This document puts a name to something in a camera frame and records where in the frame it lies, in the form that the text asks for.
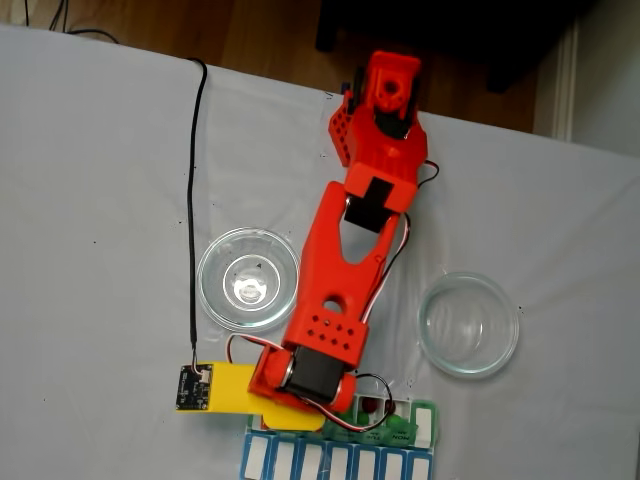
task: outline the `wire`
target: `wire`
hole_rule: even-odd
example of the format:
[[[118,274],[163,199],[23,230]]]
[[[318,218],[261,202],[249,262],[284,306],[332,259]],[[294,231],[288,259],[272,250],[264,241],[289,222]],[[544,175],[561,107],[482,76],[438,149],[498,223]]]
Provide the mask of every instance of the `wire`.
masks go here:
[[[200,111],[200,100],[202,100],[202,91],[207,81],[207,66],[199,58],[188,58],[192,62],[197,63],[202,68],[202,78],[198,86],[196,94],[196,104],[193,109],[193,121],[191,122],[191,146],[189,149],[189,181],[187,184],[187,226],[189,229],[189,334],[191,340],[191,350],[193,356],[191,358],[191,369],[198,374],[196,363],[198,356],[196,354],[196,343],[198,343],[198,327],[196,325],[196,252],[193,227],[193,174],[195,172],[196,163],[196,130],[198,126],[198,112]]]
[[[64,17],[62,20],[62,33],[67,31],[67,14],[69,13],[69,0],[64,3]]]
[[[79,28],[77,30],[69,30],[69,31],[67,31],[65,33],[68,33],[69,35],[79,35],[79,34],[82,34],[82,33],[99,33],[100,35],[104,35],[105,37],[109,37],[113,41],[113,43],[117,43],[118,45],[120,45],[120,42],[118,41],[118,39],[116,37],[111,35],[109,32],[105,32],[104,30],[100,30],[99,28]]]
[[[271,340],[267,340],[266,338],[260,338],[254,335],[248,335],[246,333],[232,333],[231,335],[229,335],[229,338],[227,338],[227,341],[224,347],[225,354],[227,357],[227,362],[229,363],[233,363],[233,360],[231,359],[231,341],[236,337],[244,338],[246,341],[255,343],[256,345],[262,345],[264,347],[271,346],[276,350],[284,350],[284,347],[282,347],[281,345],[278,345],[275,342],[272,342]]]
[[[430,182],[431,180],[434,180],[438,176],[438,174],[440,173],[440,165],[438,165],[436,162],[432,162],[431,160],[425,160],[424,164],[425,165],[429,165],[432,168],[435,168],[436,169],[436,173],[434,173],[429,178],[426,178],[426,179],[422,180],[420,183],[418,183],[418,188],[420,188],[425,183]]]
[[[51,19],[51,23],[49,24],[49,30],[53,31],[58,26],[58,19],[60,18],[60,13],[62,12],[62,7],[64,6],[65,0],[60,0],[58,4],[58,8],[56,9],[56,13],[53,15]]]
[[[385,420],[389,418],[389,415],[393,413],[394,406],[393,406],[393,395],[391,395],[391,388],[389,387],[389,384],[385,381],[384,378],[382,378],[380,375],[376,375],[375,373],[361,373],[360,375],[356,375],[356,378],[364,378],[364,377],[371,377],[371,378],[376,378],[380,380],[380,382],[382,382],[382,384],[384,385],[384,388],[387,390],[387,395],[389,397],[388,401],[385,404],[384,415],[380,420],[378,420],[375,423],[372,423],[371,425],[366,425],[364,427],[353,425],[349,422],[342,420],[333,412],[327,410],[325,407],[323,407],[317,402],[314,402],[313,400],[310,400],[305,397],[298,397],[298,398],[300,398],[300,400],[302,400],[308,405],[311,405],[313,408],[315,408],[320,413],[322,413],[325,416],[325,418],[327,418],[327,420],[331,420],[333,423],[340,425],[342,428],[346,428],[347,430],[350,430],[352,432],[357,432],[357,433],[368,432],[369,430],[373,430],[374,428],[378,428],[380,425],[382,425],[385,422]]]
[[[411,218],[409,217],[409,214],[406,212],[403,213],[402,215],[404,216],[404,233],[402,235],[402,241],[400,242],[400,245],[398,246],[396,253],[393,254],[393,257],[391,257],[391,260],[389,261],[387,268],[385,268],[382,274],[382,277],[380,277],[378,286],[375,288],[373,292],[371,292],[371,295],[369,296],[369,300],[367,301],[367,304],[366,304],[367,306],[365,308],[364,314],[362,315],[362,323],[367,323],[369,321],[369,316],[371,315],[371,310],[373,310],[373,305],[376,303],[376,300],[378,299],[380,292],[382,292],[384,284],[386,283],[387,278],[389,277],[389,272],[391,271],[391,267],[393,266],[394,262],[396,261],[400,253],[402,253],[402,250],[404,250],[404,247],[407,246],[407,242],[409,241],[409,235],[411,234]]]

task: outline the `hole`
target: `hole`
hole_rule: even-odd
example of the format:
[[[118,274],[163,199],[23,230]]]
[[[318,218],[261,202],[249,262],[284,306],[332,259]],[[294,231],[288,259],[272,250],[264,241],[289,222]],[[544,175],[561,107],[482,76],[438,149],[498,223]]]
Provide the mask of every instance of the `hole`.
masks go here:
[[[338,295],[332,295],[329,298],[327,298],[322,304],[322,306],[327,310],[331,312],[336,312],[336,313],[343,313],[345,310],[344,299]],[[326,326],[329,326],[329,320],[328,319],[325,320],[324,324]]]
[[[346,149],[345,157],[351,160],[351,154]],[[339,229],[342,258],[352,265],[362,262],[378,243],[377,233],[347,222],[344,218],[340,220]]]
[[[391,80],[387,80],[386,82],[384,82],[383,86],[384,86],[384,91],[387,92],[389,95],[393,95],[398,91],[398,88],[400,88],[396,82],[393,82]]]

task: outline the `white wire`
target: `white wire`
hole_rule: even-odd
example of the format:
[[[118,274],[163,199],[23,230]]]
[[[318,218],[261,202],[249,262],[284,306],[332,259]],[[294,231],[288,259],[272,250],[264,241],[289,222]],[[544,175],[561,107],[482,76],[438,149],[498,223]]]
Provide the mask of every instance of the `white wire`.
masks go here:
[[[255,335],[249,335],[246,333],[238,333],[238,332],[234,332],[231,335],[229,335],[229,338],[227,338],[227,341],[225,342],[225,346],[224,346],[224,351],[225,351],[225,355],[227,357],[227,362],[229,363],[233,363],[233,360],[231,359],[231,341],[235,338],[235,337],[240,337],[240,338],[244,338],[245,340],[251,342],[251,343],[257,343],[258,345],[264,345],[265,347],[267,345],[275,348],[276,350],[282,350],[283,347],[281,345],[278,345],[275,342],[272,342],[271,340],[267,340],[266,338],[260,338],[260,337],[256,337]]]
[[[403,216],[403,218],[404,218],[404,233],[402,234],[402,240],[400,241],[400,245],[398,245],[398,249],[396,250],[396,253],[394,254],[394,256],[400,253],[400,250],[404,248],[404,246],[407,244],[407,240],[409,240],[409,222],[407,221],[407,217]],[[382,289],[384,288],[384,284],[387,283],[388,278],[389,278],[389,270],[386,270],[382,274],[382,281],[376,288],[375,293],[373,294],[373,296],[371,297],[371,300],[369,300],[369,303],[367,304],[367,308],[365,309],[364,315],[362,316],[362,323],[366,324],[369,321],[369,316],[371,315],[371,310],[373,310],[373,305],[376,303],[376,300],[378,299],[380,292],[382,292]]]

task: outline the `wooden floor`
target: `wooden floor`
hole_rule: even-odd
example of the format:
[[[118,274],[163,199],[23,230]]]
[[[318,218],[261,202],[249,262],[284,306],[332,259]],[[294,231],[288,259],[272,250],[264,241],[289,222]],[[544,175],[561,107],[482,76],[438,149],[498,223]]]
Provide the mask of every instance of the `wooden floor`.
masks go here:
[[[29,0],[31,26],[48,28],[57,4]],[[421,110],[531,132],[535,74],[498,95],[485,89],[484,66],[440,53],[347,32],[320,53],[319,11],[320,0],[70,0],[67,28],[101,28],[131,47],[333,92],[373,50],[411,53],[424,64]],[[24,0],[0,0],[0,21],[23,23]]]

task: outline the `black cable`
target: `black cable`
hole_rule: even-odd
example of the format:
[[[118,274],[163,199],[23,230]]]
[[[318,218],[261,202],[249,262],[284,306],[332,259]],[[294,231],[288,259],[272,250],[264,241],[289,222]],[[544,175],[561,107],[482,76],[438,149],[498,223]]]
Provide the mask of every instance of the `black cable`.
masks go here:
[[[113,43],[117,43],[118,45],[120,45],[120,42],[116,39],[116,37],[111,35],[109,32],[100,30],[99,28],[79,28],[77,30],[69,30],[68,32],[65,32],[65,33],[68,33],[69,35],[79,35],[81,33],[99,33],[100,35],[109,37],[111,40],[113,40]]]
[[[62,33],[67,31],[67,15],[69,14],[69,0],[64,2],[64,19],[62,20]]]
[[[375,378],[377,380],[380,380],[382,382],[382,384],[384,385],[384,388],[387,390],[387,396],[389,397],[389,403],[386,404],[385,408],[384,408],[384,415],[382,416],[382,418],[379,421],[374,423],[371,426],[371,428],[369,428],[367,430],[367,431],[369,431],[369,430],[373,430],[374,428],[378,427],[379,425],[382,425],[385,422],[385,420],[387,418],[389,418],[389,415],[391,415],[395,411],[395,405],[393,404],[393,395],[391,395],[391,387],[389,386],[389,384],[387,383],[387,381],[384,378],[382,378],[380,375],[377,375],[375,373],[361,373],[359,375],[356,375],[356,379],[358,379],[358,378],[366,378],[366,377]]]
[[[196,95],[196,105],[193,109],[193,121],[191,122],[191,148],[189,151],[189,182],[187,186],[187,226],[189,228],[189,330],[191,350],[193,352],[192,368],[195,370],[196,343],[198,342],[198,327],[196,325],[196,247],[193,227],[193,175],[196,169],[196,127],[198,126],[198,112],[202,91],[207,81],[207,66],[199,58],[187,58],[202,67],[202,79]]]
[[[365,426],[353,425],[341,419],[340,417],[338,417],[335,413],[333,413],[331,410],[328,410],[325,406],[317,402],[314,402],[313,400],[310,400],[306,397],[301,397],[300,395],[296,395],[296,394],[294,395],[296,395],[296,397],[298,397],[307,405],[318,410],[320,413],[322,413],[322,415],[324,415],[324,417],[327,420],[332,421],[336,425],[339,425],[342,428],[349,430],[351,432],[357,432],[357,433],[368,432],[369,430],[373,430],[374,428],[378,428],[380,425],[382,425],[387,420],[387,418],[389,418],[389,415],[391,415],[395,411],[395,405],[393,403],[393,395],[391,395],[391,388],[389,387],[389,384],[386,382],[384,378],[382,378],[380,375],[376,375],[375,373],[361,373],[360,375],[356,375],[356,379],[364,378],[364,377],[372,377],[380,380],[384,384],[384,387],[387,389],[387,395],[389,397],[388,399],[389,403],[385,404],[384,415],[380,420],[372,423],[371,425],[365,425]]]
[[[58,4],[58,8],[56,9],[56,13],[51,19],[51,23],[49,24],[49,30],[55,30],[56,27],[58,26],[58,19],[60,18],[60,13],[62,12],[64,1],[65,0],[60,0],[60,3]]]
[[[426,179],[422,180],[420,183],[418,183],[418,188],[420,188],[425,183],[430,182],[431,180],[435,179],[438,176],[438,174],[440,173],[440,165],[438,165],[436,162],[432,162],[431,160],[425,160],[424,163],[425,163],[425,165],[429,165],[430,167],[435,168],[436,169],[436,173],[434,173],[429,178],[426,178]]]

